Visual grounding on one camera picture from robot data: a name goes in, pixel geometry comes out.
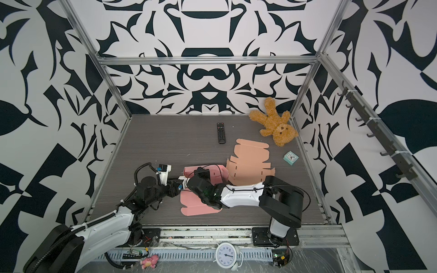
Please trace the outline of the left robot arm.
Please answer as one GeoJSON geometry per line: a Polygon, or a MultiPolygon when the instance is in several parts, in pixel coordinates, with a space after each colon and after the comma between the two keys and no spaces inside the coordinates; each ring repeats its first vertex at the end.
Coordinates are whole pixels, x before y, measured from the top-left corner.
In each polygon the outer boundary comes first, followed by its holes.
{"type": "Polygon", "coordinates": [[[138,173],[145,167],[151,167],[151,163],[136,169],[134,189],[114,211],[80,225],[53,228],[26,262],[24,272],[75,273],[117,246],[141,243],[140,219],[144,212],[165,197],[178,196],[188,180],[184,176],[170,178],[170,165],[152,168],[154,176],[139,180],[138,173]]]}

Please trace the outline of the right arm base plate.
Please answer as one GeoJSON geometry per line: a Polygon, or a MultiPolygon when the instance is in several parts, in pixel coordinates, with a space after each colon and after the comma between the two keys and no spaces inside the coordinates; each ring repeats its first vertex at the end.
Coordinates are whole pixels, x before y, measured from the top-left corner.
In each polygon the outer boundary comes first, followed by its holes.
{"type": "Polygon", "coordinates": [[[257,247],[298,246],[300,243],[296,229],[290,228],[284,238],[270,233],[267,227],[252,228],[253,245],[257,247]]]}

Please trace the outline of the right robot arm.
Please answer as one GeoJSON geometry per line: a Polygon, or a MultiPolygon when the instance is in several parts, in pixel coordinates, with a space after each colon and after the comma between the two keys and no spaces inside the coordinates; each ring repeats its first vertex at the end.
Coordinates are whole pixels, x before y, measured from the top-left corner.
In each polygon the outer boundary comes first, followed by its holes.
{"type": "Polygon", "coordinates": [[[302,226],[304,199],[307,192],[275,176],[252,185],[213,185],[210,170],[199,167],[186,178],[183,188],[190,190],[201,202],[214,209],[259,207],[271,217],[269,237],[285,239],[290,229],[302,226]]]}

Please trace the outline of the pink paper box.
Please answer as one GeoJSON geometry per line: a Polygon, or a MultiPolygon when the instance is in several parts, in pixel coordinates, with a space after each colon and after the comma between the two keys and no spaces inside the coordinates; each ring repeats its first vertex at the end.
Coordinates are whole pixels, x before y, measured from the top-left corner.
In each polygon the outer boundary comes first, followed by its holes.
{"type": "MultiPolygon", "coordinates": [[[[210,183],[212,185],[228,181],[229,171],[223,165],[202,166],[209,170],[210,183]]],[[[199,216],[219,213],[221,210],[209,207],[201,202],[201,199],[188,189],[180,193],[180,202],[183,205],[181,213],[185,216],[199,216]]]]}

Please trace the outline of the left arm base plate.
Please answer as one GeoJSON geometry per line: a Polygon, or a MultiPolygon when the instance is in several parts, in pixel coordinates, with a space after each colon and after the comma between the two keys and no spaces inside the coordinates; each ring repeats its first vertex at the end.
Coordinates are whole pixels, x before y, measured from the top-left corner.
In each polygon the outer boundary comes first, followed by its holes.
{"type": "Polygon", "coordinates": [[[130,247],[153,247],[160,242],[160,228],[143,228],[132,231],[127,242],[130,247]]]}

